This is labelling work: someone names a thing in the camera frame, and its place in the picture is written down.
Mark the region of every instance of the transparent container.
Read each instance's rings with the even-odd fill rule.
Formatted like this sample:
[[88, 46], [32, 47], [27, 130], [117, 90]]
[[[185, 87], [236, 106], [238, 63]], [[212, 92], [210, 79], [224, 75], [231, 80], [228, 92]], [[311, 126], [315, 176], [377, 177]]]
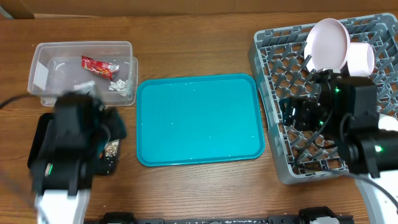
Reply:
[[[123, 91], [111, 91], [107, 80], [81, 66], [81, 56], [119, 65], [113, 82], [127, 83]], [[136, 100], [138, 61], [127, 41], [42, 43], [36, 47], [30, 66], [27, 91], [41, 96], [44, 106], [53, 106], [57, 96], [73, 87], [94, 81], [107, 106], [131, 106]]]

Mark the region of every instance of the wooden table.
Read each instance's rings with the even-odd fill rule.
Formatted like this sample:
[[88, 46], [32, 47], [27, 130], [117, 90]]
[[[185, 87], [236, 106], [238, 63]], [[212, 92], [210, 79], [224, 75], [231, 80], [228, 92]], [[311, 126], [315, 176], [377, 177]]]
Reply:
[[[42, 42], [128, 40], [139, 62], [139, 81], [251, 73], [247, 52], [258, 30], [343, 19], [380, 12], [314, 12], [223, 16], [97, 17], [0, 21], [0, 101], [26, 92], [30, 63]], [[279, 182], [268, 139], [263, 155], [250, 161], [149, 168], [136, 157], [136, 106], [120, 108], [128, 127], [117, 173], [97, 177], [86, 218], [133, 212], [137, 218], [183, 219], [266, 217], [329, 206], [337, 214], [369, 223], [351, 179], [300, 185]], [[0, 111], [0, 174], [30, 194], [27, 158], [40, 114], [38, 99], [14, 102]], [[264, 132], [266, 119], [263, 115]], [[35, 223], [35, 211], [15, 190], [0, 184], [0, 223]]]

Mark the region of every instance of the gray dish rack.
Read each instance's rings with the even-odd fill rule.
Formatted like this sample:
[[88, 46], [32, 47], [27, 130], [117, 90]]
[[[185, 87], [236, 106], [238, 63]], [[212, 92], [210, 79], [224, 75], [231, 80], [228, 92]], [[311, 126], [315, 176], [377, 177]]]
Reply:
[[[377, 85], [380, 113], [398, 115], [398, 47], [394, 40], [398, 22], [389, 13], [339, 20], [347, 28], [352, 42], [367, 42], [375, 52], [374, 73], [370, 76]], [[315, 24], [260, 30], [248, 52], [250, 66], [266, 111], [268, 140], [279, 180], [296, 184], [336, 177], [325, 171], [308, 172], [293, 166], [296, 147], [301, 147], [313, 133], [300, 132], [282, 124], [279, 99], [289, 96], [315, 96], [319, 86], [311, 82], [314, 70], [308, 71], [310, 60], [303, 57], [306, 39]], [[318, 145], [333, 144], [320, 136]], [[310, 169], [338, 169], [348, 173], [348, 167], [337, 148], [319, 149], [312, 144], [299, 158], [299, 164]]]

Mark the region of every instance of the candy wrapper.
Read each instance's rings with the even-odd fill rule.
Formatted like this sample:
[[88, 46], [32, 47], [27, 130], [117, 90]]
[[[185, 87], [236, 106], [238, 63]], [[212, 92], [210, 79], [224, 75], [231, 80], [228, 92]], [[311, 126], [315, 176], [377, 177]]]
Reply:
[[119, 65], [114, 65], [108, 62], [100, 62], [92, 58], [81, 56], [81, 66], [88, 69], [97, 75], [112, 80], [114, 78], [115, 72], [119, 70]]

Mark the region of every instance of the blue tray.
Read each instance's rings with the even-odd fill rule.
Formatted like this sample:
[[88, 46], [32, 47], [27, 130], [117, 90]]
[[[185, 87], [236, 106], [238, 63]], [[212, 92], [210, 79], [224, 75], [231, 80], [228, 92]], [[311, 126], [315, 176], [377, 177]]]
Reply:
[[145, 166], [255, 159], [264, 148], [249, 75], [148, 80], [137, 90], [137, 157]]

